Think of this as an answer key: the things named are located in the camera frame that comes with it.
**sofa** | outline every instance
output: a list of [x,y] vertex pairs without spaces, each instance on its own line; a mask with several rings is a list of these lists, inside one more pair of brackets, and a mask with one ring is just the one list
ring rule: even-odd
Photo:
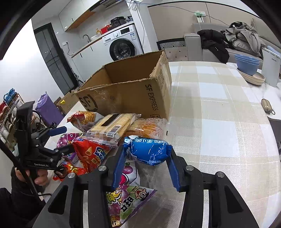
[[[269,27],[259,18],[253,18],[251,25],[254,26],[258,32],[261,40],[264,41],[266,45],[273,47],[276,51],[281,52],[281,43],[278,41],[274,33],[269,29]],[[228,27],[213,23],[193,23],[192,27],[194,33],[186,33],[184,35],[186,48],[187,48],[187,58],[188,61],[207,61],[207,62],[220,62],[215,55],[208,49],[202,49],[200,36],[197,34],[198,31],[203,29],[213,29],[216,31],[225,30]],[[260,60],[259,68],[262,68],[263,60],[257,56],[252,56],[251,54],[237,51],[234,49],[227,48],[229,53],[228,62],[235,63],[235,54],[247,55]]]

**blue shoe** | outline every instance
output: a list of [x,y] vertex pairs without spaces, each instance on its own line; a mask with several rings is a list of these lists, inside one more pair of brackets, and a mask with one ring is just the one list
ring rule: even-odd
[[9,94],[5,94],[4,95],[4,101],[6,102],[6,104],[9,106],[10,103],[13,101],[13,99],[10,97]]
[[15,96],[17,95],[17,92],[15,92],[15,89],[10,89],[10,91],[9,91],[9,95],[10,95],[10,97],[12,98],[12,99],[14,99],[15,98]]

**stack of blue bowls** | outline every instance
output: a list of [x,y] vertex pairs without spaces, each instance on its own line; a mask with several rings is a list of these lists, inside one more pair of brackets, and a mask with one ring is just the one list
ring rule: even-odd
[[250,76],[253,76],[257,72],[260,65],[260,61],[258,59],[246,55],[236,54],[235,59],[238,70]]

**washing machine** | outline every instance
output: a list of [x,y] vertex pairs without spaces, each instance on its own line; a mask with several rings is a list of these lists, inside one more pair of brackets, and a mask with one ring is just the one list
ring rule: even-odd
[[116,30],[102,39],[114,61],[143,54],[141,41],[134,24]]

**stack of plates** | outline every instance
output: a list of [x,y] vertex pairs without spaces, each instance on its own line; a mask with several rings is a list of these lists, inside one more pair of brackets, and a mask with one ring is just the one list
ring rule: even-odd
[[242,77],[247,82],[250,82],[250,83],[252,83],[254,85],[261,85],[265,81],[265,77],[261,73],[259,73],[259,72],[256,72],[253,76],[250,76],[248,74],[243,73],[239,69],[237,69],[237,70],[239,71],[239,73],[242,75]]

